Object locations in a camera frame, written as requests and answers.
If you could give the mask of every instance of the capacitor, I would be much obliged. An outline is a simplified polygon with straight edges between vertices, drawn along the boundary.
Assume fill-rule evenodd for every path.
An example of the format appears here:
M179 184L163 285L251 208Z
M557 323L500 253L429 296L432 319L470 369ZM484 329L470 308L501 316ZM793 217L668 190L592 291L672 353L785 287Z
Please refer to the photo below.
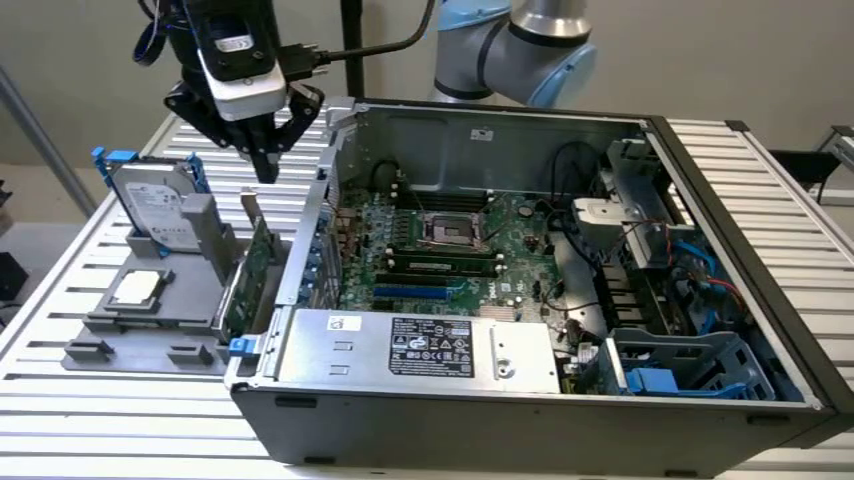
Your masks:
M517 210L517 213L522 218L532 218L534 216L534 209L528 205L522 205Z

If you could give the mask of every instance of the slotted metal table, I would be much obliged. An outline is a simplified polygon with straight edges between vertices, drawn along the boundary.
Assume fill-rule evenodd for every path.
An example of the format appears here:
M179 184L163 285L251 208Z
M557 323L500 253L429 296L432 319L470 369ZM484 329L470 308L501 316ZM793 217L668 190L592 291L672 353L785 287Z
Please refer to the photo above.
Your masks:
M724 122L672 125L849 385L854 388L852 242L750 133ZM223 220L247 236L238 198L255 188L269 223L297 229L314 165L327 145L318 121L283 156L275 185L251 166L170 118L145 153L206 163ZM231 402L218 377L66 371L63 346L77 337L130 249L127 217L111 195L0 337L0 476L53 478L330 479L536 478L521 474L282 465ZM542 478L584 478L542 476ZM726 480L854 478L854 432L812 450L771 450L726 472Z

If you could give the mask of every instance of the wall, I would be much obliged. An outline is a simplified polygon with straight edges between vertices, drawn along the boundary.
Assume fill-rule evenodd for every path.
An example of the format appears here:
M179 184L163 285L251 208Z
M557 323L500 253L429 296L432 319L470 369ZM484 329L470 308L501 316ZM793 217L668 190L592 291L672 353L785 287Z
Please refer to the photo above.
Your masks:
M338 0L277 0L286 42L341 47ZM424 0L366 0L366 44L405 38ZM593 0L601 63L580 109L738 118L776 147L808 148L854 123L851 0ZM143 69L131 49L147 19L133 0L0 0L0 62L55 143L78 165L95 144L142 146L178 79L167 52ZM366 60L369 95L425 98L436 32ZM345 93L342 67L311 81ZM39 164L6 112L0 162Z

